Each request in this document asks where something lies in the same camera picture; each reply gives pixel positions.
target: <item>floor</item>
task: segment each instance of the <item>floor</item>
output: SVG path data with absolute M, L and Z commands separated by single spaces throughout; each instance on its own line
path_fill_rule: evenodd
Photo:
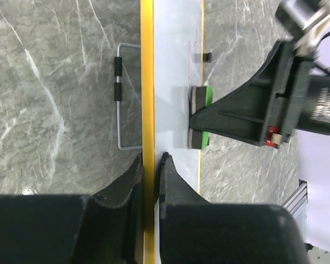
M 206 0 L 215 100 L 258 70 L 278 37 L 278 0 Z M 137 151 L 119 151 L 113 57 L 140 43 L 139 1 L 0 0 L 0 193 L 94 193 Z M 139 51 L 124 51 L 123 144 L 141 143 Z M 201 194 L 281 204 L 297 187 L 296 138 L 276 151 L 211 136 Z

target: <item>red component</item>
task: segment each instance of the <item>red component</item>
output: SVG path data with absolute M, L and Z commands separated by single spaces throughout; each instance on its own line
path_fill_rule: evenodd
M 267 145 L 268 147 L 275 147 L 275 143 L 271 142 L 271 137 L 273 136 L 273 134 L 278 134 L 279 131 L 280 129 L 275 126 L 269 127 L 269 132 L 268 136 L 266 137 L 265 145 Z

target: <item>yellow strip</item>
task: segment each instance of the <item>yellow strip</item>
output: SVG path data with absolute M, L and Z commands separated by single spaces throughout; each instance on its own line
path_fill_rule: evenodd
M 200 85 L 203 86 L 203 73 L 204 73 L 204 64 L 203 64 L 203 54 L 204 54 L 204 0 L 202 0 L 202 41 L 201 41 L 201 71 L 200 71 Z M 200 193 L 200 174 L 201 174 L 201 163 L 202 163 L 202 152 L 199 151 L 198 157 L 198 193 Z
M 144 166 L 144 263 L 155 264 L 154 1 L 140 0 L 142 145 Z

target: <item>black rubber sleeve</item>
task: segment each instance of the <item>black rubber sleeve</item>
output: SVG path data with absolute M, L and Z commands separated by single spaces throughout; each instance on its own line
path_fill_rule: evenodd
M 115 77 L 122 76 L 122 57 L 115 57 L 114 70 L 115 70 Z
M 114 100 L 122 101 L 122 83 L 114 82 Z

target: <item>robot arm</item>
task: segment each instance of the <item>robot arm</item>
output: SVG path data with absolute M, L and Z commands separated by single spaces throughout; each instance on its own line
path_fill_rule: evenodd
M 330 24 L 330 1 L 284 0 L 276 18 L 293 36 L 278 40 L 245 84 L 190 118 L 190 128 L 257 146 L 288 142 L 294 129 L 330 135 L 330 71 L 316 48 Z M 325 76 L 311 75 L 320 68 Z

